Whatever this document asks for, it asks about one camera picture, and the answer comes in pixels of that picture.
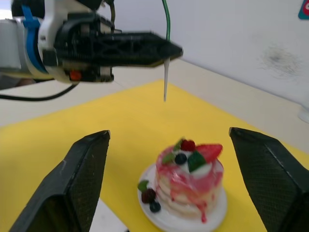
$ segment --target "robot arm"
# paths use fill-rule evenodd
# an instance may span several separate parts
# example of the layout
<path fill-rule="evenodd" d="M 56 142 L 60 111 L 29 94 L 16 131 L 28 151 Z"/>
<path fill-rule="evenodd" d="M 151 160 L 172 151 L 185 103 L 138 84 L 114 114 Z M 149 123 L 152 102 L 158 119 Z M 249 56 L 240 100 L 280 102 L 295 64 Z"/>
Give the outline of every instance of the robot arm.
<path fill-rule="evenodd" d="M 46 0 L 43 20 L 26 5 L 25 17 L 0 20 L 0 73 L 64 83 L 110 82 L 114 66 L 155 67 L 183 54 L 151 32 L 116 33 L 114 23 L 96 13 L 101 2 Z"/>

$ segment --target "black cable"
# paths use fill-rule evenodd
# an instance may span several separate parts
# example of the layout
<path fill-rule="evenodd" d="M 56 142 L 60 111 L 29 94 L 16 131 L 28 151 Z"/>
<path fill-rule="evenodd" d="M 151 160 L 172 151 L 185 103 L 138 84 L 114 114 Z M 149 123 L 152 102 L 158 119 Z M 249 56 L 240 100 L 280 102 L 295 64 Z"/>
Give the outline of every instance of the black cable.
<path fill-rule="evenodd" d="M 5 99 L 5 100 L 13 100 L 13 101 L 24 101 L 24 102 L 42 102 L 42 101 L 48 101 L 48 100 L 52 100 L 58 97 L 61 97 L 63 95 L 65 95 L 66 93 L 70 92 L 72 89 L 74 89 L 77 85 L 71 85 L 70 87 L 68 87 L 67 89 L 65 89 L 64 91 L 52 95 L 52 96 L 48 96 L 48 97 L 42 97 L 42 98 L 27 98 L 27 97 L 17 97 L 17 96 L 11 96 L 11 95 L 3 95 L 0 94 L 0 99 Z"/>
<path fill-rule="evenodd" d="M 111 22 L 115 23 L 116 11 L 115 11 L 114 0 L 103 0 L 103 2 L 107 3 L 110 6 L 110 9 L 111 9 Z"/>

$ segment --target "white probe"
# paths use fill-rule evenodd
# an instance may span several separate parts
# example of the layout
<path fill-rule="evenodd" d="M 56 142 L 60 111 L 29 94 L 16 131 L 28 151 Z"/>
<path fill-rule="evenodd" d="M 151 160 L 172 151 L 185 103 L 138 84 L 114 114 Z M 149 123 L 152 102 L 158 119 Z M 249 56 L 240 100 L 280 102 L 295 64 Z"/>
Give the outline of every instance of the white probe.
<path fill-rule="evenodd" d="M 169 62 L 169 58 L 164 61 L 164 102 L 166 102 L 166 95 L 168 92 Z"/>

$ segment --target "red button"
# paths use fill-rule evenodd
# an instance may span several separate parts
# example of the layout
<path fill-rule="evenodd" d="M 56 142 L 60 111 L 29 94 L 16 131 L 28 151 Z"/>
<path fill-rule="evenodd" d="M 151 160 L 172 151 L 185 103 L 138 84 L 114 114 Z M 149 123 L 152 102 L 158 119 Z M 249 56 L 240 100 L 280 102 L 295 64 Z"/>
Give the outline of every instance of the red button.
<path fill-rule="evenodd" d="M 82 78 L 82 74 L 79 71 L 71 71 L 70 78 L 72 81 L 80 81 Z"/>
<path fill-rule="evenodd" d="M 309 16 L 309 0 L 306 1 L 304 7 L 303 7 L 303 12 L 305 15 Z"/>

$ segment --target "white wall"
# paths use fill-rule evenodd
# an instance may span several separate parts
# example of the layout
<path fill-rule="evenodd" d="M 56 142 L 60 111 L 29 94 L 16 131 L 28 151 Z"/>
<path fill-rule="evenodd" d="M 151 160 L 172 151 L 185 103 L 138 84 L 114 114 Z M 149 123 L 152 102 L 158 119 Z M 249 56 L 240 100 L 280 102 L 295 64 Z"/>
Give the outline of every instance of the white wall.
<path fill-rule="evenodd" d="M 11 8 L 10 0 L 0 0 L 0 10 L 9 10 Z"/>
<path fill-rule="evenodd" d="M 309 100 L 309 21 L 297 16 L 302 0 L 167 1 L 171 39 L 183 46 L 184 60 L 296 102 Z M 165 35 L 161 0 L 115 5 L 118 28 Z"/>

